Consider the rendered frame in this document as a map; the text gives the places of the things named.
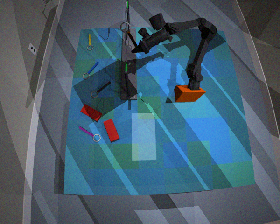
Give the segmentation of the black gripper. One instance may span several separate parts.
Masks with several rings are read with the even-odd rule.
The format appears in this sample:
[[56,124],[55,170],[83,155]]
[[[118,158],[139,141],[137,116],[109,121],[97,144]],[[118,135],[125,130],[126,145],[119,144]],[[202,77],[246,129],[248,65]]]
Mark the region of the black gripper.
[[140,40],[139,45],[132,50],[132,53],[144,52],[145,54],[147,54],[153,46],[156,46],[159,43],[160,41],[158,40],[156,33],[153,33],[152,36],[146,41]]

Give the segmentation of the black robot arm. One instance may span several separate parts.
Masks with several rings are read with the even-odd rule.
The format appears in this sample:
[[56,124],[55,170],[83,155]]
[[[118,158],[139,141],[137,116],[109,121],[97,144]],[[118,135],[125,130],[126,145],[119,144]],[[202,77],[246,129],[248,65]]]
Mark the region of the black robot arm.
[[[200,82],[203,80],[203,76],[201,75],[201,63],[204,58],[205,52],[210,41],[214,38],[217,33],[217,28],[212,23],[208,22],[205,18],[197,18],[195,20],[186,21],[186,22],[173,22],[166,23],[162,13],[159,13],[151,18],[149,21],[154,30],[157,30],[156,35],[158,40],[161,42],[169,39],[173,39],[172,34],[178,34],[185,29],[197,27],[201,31],[201,42],[199,48],[197,50],[195,59],[193,63],[189,63],[187,67],[187,75],[189,79],[188,87],[190,90],[201,90]],[[161,30],[160,30],[161,29]],[[160,30],[160,31],[159,31]],[[141,28],[138,33],[142,35],[143,40],[149,39],[152,35],[150,35],[145,28]]]

